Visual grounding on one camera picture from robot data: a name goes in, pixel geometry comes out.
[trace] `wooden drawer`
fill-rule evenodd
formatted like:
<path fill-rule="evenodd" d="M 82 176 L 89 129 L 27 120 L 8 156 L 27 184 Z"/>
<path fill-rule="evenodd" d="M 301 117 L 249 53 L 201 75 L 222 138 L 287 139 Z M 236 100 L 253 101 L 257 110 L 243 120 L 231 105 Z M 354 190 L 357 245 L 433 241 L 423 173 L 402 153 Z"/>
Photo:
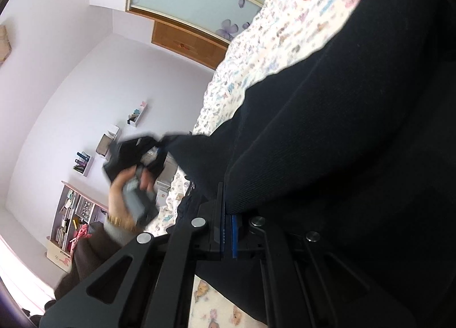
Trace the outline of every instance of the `wooden drawer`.
<path fill-rule="evenodd" d="M 154 24 L 152 43 L 212 69 L 220 64 L 226 52 L 226 47 L 219 46 L 189 31 L 157 21 Z"/>

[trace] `pink cloth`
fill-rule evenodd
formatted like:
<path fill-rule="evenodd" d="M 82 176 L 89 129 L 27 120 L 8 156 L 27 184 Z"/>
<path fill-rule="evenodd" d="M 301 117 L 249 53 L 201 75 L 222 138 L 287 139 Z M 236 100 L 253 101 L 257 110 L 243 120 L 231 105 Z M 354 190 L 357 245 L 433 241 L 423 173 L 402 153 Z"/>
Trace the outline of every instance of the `pink cloth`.
<path fill-rule="evenodd" d="M 74 249 L 76 248 L 76 244 L 78 243 L 79 239 L 90 238 L 92 236 L 92 234 L 87 234 L 87 232 L 88 232 L 88 225 L 84 224 L 83 226 L 81 226 L 81 228 L 79 228 L 76 238 L 71 240 L 71 250 L 70 250 L 71 259 L 73 258 Z"/>

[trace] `bed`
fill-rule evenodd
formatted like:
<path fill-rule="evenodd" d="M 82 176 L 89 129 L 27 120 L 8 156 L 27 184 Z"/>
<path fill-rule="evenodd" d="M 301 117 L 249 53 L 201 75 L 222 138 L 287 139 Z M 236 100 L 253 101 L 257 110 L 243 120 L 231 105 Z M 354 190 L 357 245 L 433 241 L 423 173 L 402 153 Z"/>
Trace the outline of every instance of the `bed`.
<path fill-rule="evenodd" d="M 203 108 L 193 134 L 210 135 L 230 119 L 243 103 L 245 90 L 269 74 L 280 72 L 322 48 L 344 25 L 359 0 L 265 0 L 252 24 L 236 36 L 204 93 Z M 177 207 L 189 181 L 179 168 L 172 181 L 166 205 L 149 225 L 155 236 L 175 223 Z M 249 319 L 228 300 L 195 278 L 189 327 L 224 328 L 264 326 Z"/>

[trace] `brown fabric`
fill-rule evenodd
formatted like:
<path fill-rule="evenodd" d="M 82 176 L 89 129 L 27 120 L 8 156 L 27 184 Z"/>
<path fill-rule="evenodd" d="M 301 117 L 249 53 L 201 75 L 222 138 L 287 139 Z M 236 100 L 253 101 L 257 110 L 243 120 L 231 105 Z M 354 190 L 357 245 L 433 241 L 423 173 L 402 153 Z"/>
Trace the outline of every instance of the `brown fabric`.
<path fill-rule="evenodd" d="M 79 240 L 72 258 L 71 270 L 60 280 L 54 291 L 56 300 L 70 292 L 118 250 L 120 246 L 111 240 L 102 226 L 93 233 L 92 237 Z M 44 306 L 45 310 L 47 311 L 54 303 L 55 300 L 47 302 Z M 38 327 L 41 315 L 33 315 L 30 320 Z"/>

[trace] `metal screw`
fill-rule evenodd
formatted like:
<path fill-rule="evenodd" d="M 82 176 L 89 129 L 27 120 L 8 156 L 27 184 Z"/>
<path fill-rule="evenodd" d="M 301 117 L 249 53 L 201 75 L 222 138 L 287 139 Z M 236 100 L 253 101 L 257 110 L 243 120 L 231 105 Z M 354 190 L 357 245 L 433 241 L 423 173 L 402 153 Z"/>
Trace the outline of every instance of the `metal screw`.
<path fill-rule="evenodd" d="M 192 227 L 194 228 L 201 228 L 204 225 L 206 225 L 206 220 L 203 218 L 194 218 L 192 220 Z"/>
<path fill-rule="evenodd" d="M 151 239 L 152 235 L 150 235 L 148 232 L 142 232 L 140 235 L 136 237 L 136 240 L 139 244 L 149 243 Z"/>
<path fill-rule="evenodd" d="M 318 242 L 320 240 L 320 233 L 319 232 L 308 232 L 306 234 L 306 239 L 309 242 Z"/>
<path fill-rule="evenodd" d="M 263 226 L 266 223 L 266 219 L 262 218 L 261 216 L 255 216 L 255 217 L 250 219 L 250 223 L 253 226 L 260 227 L 260 226 Z"/>

